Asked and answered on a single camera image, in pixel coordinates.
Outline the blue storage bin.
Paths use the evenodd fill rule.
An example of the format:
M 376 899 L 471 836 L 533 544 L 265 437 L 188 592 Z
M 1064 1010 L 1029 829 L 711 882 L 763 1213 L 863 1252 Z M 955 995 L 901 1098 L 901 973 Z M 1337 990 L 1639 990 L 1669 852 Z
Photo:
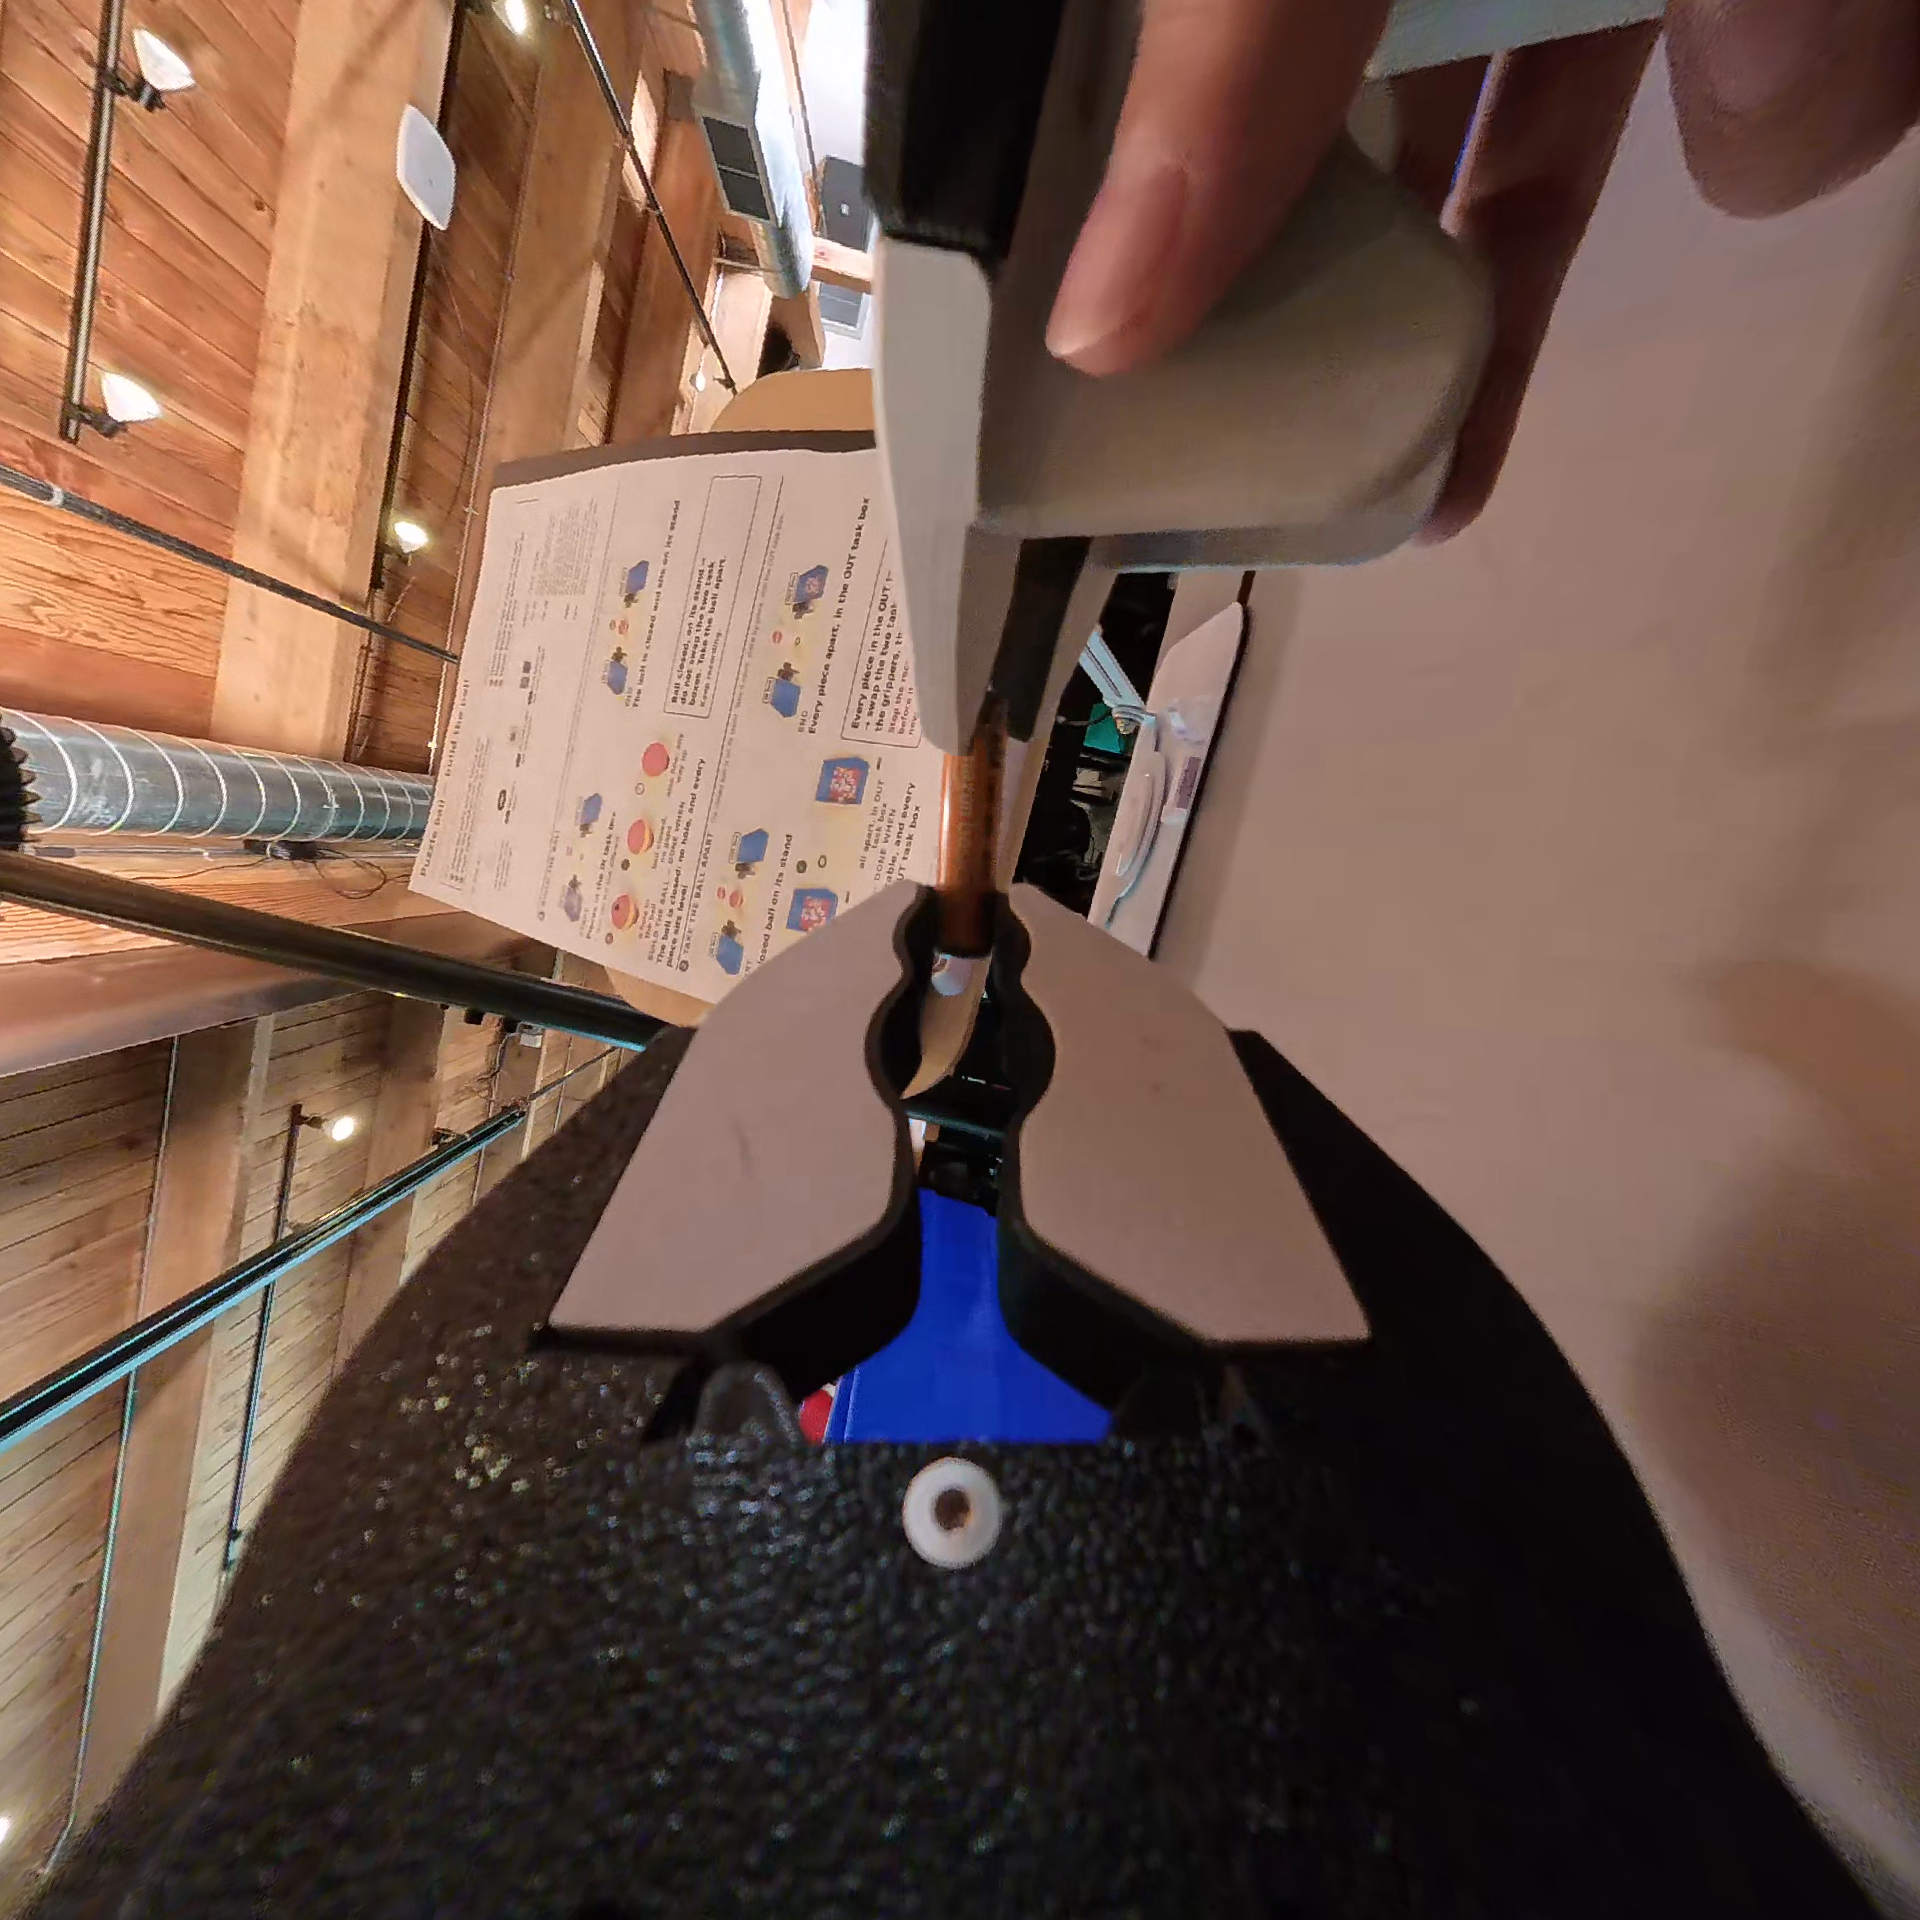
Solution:
M 1111 1416 L 1022 1350 L 997 1297 L 996 1215 L 930 1187 L 905 1327 L 833 1384 L 828 1444 L 1094 1444 Z

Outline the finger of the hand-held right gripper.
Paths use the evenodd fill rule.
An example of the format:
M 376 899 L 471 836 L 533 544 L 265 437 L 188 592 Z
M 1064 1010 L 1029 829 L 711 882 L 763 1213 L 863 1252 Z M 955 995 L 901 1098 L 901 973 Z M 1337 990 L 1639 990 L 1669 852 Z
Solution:
M 962 753 L 988 704 L 1019 540 L 981 523 L 992 285 L 967 251 L 876 242 L 876 442 L 924 735 Z
M 1107 587 L 1096 587 L 1091 614 L 1073 614 L 1091 545 L 1090 537 L 1019 541 L 1000 633 L 1000 717 L 1009 739 L 1033 735 L 1060 648 L 1075 660 L 1103 609 Z

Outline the white ceiling access point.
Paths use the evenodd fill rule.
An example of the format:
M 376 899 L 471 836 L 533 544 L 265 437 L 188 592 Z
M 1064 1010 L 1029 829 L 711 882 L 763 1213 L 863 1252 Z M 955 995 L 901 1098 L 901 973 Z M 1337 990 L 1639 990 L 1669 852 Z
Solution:
M 423 228 L 446 232 L 457 202 L 457 161 L 435 120 L 403 104 L 395 124 L 395 185 Z

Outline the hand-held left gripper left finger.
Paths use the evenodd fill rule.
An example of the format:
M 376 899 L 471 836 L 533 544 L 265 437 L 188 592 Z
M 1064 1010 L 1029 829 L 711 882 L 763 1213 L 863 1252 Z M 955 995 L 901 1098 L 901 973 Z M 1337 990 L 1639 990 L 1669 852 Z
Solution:
M 741 980 L 685 1046 L 546 1318 L 680 1357 L 872 1357 L 920 1297 L 886 1024 L 915 981 L 900 879 Z

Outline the small orange piece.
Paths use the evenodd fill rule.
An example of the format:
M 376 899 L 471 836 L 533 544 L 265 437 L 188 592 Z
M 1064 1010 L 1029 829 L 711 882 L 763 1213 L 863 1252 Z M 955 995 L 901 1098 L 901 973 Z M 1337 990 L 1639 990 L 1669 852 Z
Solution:
M 932 924 L 937 951 L 954 958 L 980 958 L 994 940 L 1004 751 L 1006 704 L 992 698 L 965 747 L 942 768 Z

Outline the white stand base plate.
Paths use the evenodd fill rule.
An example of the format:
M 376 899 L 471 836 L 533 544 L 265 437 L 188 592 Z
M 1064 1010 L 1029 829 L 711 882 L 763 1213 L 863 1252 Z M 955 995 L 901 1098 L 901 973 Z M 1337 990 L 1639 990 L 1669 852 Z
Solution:
M 1134 741 L 1094 882 L 1087 919 L 1153 958 L 1206 798 L 1246 646 L 1246 606 L 1234 597 L 1204 619 L 1174 614 L 1145 694 L 1122 714 Z

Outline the person's right hand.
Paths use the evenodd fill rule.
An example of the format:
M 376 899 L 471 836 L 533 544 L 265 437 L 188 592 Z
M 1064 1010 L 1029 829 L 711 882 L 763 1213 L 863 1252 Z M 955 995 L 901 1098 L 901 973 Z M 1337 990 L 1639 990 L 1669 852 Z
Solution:
M 1045 330 L 1111 375 L 1187 339 L 1343 129 L 1386 1 L 1144 3 L 1111 156 Z M 1647 61 L 1697 193 L 1766 220 L 1870 174 L 1917 114 L 1913 1 L 1672 1 L 1659 20 L 1396 80 L 1397 178 L 1481 260 L 1493 332 L 1421 537 L 1486 508 Z

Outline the printed instruction sheet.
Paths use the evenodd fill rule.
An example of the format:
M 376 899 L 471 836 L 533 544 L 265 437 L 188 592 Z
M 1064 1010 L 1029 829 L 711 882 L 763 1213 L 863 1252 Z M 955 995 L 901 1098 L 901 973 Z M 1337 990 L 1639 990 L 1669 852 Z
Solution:
M 491 489 L 423 899 L 713 1004 L 937 876 L 872 434 L 691 436 Z

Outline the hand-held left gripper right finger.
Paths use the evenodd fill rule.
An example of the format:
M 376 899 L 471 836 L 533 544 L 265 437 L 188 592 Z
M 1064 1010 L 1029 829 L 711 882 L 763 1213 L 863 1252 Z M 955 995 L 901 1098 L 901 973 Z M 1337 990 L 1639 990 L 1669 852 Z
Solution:
M 1008 1226 L 1043 1281 L 1201 1351 L 1355 1346 L 1369 1319 L 1222 1020 L 1169 970 L 1018 883 Z

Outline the silver ventilation duct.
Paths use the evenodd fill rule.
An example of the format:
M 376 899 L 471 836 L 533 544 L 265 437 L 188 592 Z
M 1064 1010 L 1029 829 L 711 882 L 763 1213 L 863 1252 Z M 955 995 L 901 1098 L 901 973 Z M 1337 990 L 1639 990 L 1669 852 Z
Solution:
M 13 707 L 1 714 L 4 848 L 86 839 L 414 845 L 414 773 Z

